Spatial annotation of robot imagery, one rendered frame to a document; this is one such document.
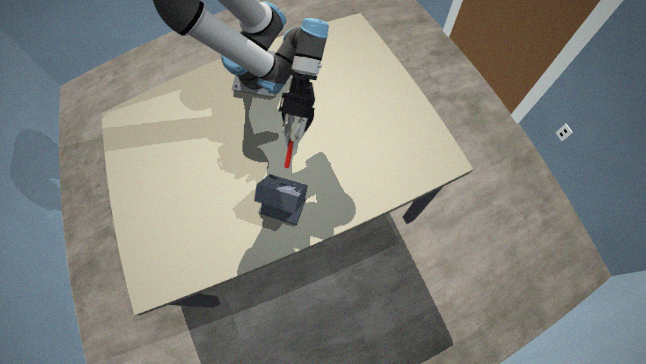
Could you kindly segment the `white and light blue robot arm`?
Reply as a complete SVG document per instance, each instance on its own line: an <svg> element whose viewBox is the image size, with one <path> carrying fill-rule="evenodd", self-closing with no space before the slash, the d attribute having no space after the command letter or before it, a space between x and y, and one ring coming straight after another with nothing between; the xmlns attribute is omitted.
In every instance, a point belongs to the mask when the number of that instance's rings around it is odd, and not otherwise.
<svg viewBox="0 0 646 364"><path fill-rule="evenodd" d="M319 73L328 37L327 22L305 18L300 28L285 33L284 42L272 56L267 51L286 23L283 12L266 1L218 1L239 20L240 33L207 11L200 0L153 0L172 30L220 53L224 67L239 75L239 80L244 79L241 83L247 88L263 87L278 94L292 71L314 76Z"/></svg>

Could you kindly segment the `dark grey sloped panel with square hole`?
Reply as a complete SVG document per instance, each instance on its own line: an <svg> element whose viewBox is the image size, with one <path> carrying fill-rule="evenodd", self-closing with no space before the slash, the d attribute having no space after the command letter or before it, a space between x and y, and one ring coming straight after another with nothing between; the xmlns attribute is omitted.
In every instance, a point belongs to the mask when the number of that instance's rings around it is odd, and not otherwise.
<svg viewBox="0 0 646 364"><path fill-rule="evenodd" d="M297 225L306 201L307 187L269 174L256 185L254 201L262 203L259 214Z"/></svg>

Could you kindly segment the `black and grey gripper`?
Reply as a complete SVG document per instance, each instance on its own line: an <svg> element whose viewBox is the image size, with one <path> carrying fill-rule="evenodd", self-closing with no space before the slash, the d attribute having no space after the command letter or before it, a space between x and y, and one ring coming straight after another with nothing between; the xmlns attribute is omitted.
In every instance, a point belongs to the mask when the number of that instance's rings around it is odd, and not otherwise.
<svg viewBox="0 0 646 364"><path fill-rule="evenodd" d="M293 72L294 71L292 71L292 73ZM297 146L297 144L299 143L299 141L301 140L305 132L308 130L309 126L311 125L314 119L314 110L315 110L315 108L313 108L314 100L312 96L309 96L308 86L309 86L310 80L317 80L317 76L314 76L314 75L309 75L309 74L304 75L304 74L299 74L298 72L294 72L294 73L295 74L292 76L290 89L289 89L290 94L288 94L289 92L282 93L281 100L283 100L283 104L280 103L280 107L279 107L279 112L282 111L282 119L284 122L282 133L283 134L286 133L286 135L284 134L284 138L285 138L285 143L287 148L289 145L289 141L291 141L291 138L290 138L290 134L292 132L291 125L295 120L294 116L300 117L300 123L298 120L299 124L295 131L296 139L293 141L292 149L294 149ZM298 76L297 74L303 75L303 76ZM302 80L302 79L306 79L306 80ZM298 80L298 86L296 86L297 80ZM305 85L307 85L306 88L305 88ZM296 89L296 93L295 93L295 89ZM304 93L306 98L303 98L305 97L303 96ZM288 118L288 121L287 121L287 118Z"/></svg>

